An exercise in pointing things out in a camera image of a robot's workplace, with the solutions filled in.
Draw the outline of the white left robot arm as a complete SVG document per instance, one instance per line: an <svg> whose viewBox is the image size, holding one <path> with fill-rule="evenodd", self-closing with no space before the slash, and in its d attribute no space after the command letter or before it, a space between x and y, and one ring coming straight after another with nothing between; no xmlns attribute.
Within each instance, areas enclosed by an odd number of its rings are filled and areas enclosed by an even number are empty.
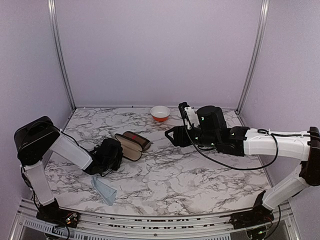
<svg viewBox="0 0 320 240"><path fill-rule="evenodd" d="M38 199L38 214L53 223L60 222L65 213L53 195L45 172L52 156L58 156L91 176L118 170L123 158L123 148L117 140L106 138L93 150L87 150L56 127L48 116L20 127L13 139L21 175Z"/></svg>

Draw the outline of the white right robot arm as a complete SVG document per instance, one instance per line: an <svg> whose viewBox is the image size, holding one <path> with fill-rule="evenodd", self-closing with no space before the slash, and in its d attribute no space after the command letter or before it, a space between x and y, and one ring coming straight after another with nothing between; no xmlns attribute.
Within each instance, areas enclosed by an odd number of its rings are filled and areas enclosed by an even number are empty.
<svg viewBox="0 0 320 240"><path fill-rule="evenodd" d="M213 148L218 153L245 157L255 155L293 158L299 166L281 182L260 193L248 212L247 219L258 224L282 202L302 190L320 184L320 131L277 132L247 126L229 128L220 107L207 105L194 110L183 102L179 105L182 126L164 135L175 147Z"/></svg>

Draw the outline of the light blue cleaning cloth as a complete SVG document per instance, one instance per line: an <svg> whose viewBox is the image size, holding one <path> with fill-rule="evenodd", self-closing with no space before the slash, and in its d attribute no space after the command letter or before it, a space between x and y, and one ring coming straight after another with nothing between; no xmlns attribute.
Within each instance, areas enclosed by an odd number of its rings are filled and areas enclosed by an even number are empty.
<svg viewBox="0 0 320 240"><path fill-rule="evenodd" d="M103 183L96 175L91 178L91 185L108 206L112 206L114 204L117 196L116 189Z"/></svg>

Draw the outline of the black woven glasses case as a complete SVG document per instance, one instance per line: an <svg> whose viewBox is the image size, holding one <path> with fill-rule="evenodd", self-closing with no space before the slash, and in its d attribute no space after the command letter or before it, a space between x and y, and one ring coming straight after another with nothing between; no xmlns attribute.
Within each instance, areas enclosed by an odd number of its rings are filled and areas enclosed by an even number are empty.
<svg viewBox="0 0 320 240"><path fill-rule="evenodd" d="M114 137L121 144L124 158L136 162L142 157L143 148L136 140L119 133L116 133Z"/></svg>

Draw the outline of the brown striped glasses case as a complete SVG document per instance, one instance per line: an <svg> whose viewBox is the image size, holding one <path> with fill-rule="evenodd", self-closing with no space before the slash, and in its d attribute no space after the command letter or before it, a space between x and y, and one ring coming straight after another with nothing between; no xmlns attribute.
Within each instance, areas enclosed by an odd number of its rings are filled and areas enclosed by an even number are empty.
<svg viewBox="0 0 320 240"><path fill-rule="evenodd" d="M143 151L146 151L151 147L151 142L147 138L145 138L145 137L143 137L143 136L141 136L141 135L139 135L137 133L134 133L132 131L126 131L126 132L123 133L123 135L125 137L128 137L131 140L136 141L137 143L139 143L141 145L141 148L142 148Z"/></svg>

